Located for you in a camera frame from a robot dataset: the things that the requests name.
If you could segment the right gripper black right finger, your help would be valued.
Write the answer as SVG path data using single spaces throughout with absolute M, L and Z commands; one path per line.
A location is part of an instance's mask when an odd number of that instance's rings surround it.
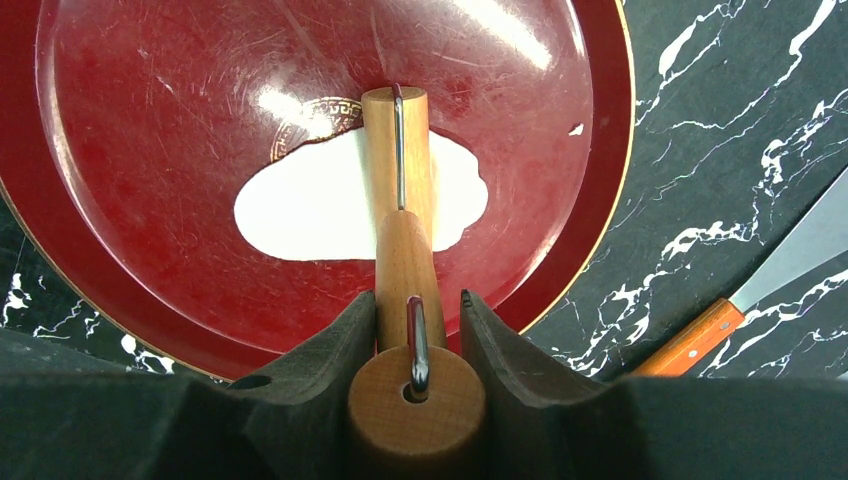
M 843 479 L 847 384 L 626 376 L 558 362 L 471 292 L 464 358 L 487 399 L 492 479 Z

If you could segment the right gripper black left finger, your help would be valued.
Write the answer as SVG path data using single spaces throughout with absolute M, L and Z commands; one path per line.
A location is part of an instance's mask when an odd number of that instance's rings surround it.
M 1 344 L 5 479 L 340 479 L 347 392 L 371 357 L 376 303 L 228 387 L 182 375 L 38 362 Z

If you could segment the wooden dough roller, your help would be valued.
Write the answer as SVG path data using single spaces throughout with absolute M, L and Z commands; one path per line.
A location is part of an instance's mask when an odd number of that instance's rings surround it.
M 481 479 L 486 396 L 447 347 L 433 258 L 429 110 L 419 87 L 361 98 L 376 233 L 376 355 L 355 375 L 347 414 L 358 479 Z

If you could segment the round red tray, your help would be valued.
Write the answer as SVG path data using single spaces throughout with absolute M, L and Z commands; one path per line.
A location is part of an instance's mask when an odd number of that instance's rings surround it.
M 436 257 L 528 330 L 588 263 L 628 167 L 632 49 L 618 1 L 5 1 L 1 193 L 103 316 L 234 379 L 373 285 L 363 261 L 286 262 L 238 234 L 258 170 L 356 128 L 390 82 L 478 158 L 481 219 Z

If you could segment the white dough ball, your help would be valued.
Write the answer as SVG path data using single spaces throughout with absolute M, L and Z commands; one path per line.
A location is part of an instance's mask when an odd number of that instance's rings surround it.
M 435 132 L 433 249 L 456 245 L 478 221 L 488 188 L 474 154 Z M 372 260 L 375 225 L 365 174 L 365 131 L 297 148 L 256 173 L 236 196 L 241 236 L 262 253 L 287 261 Z

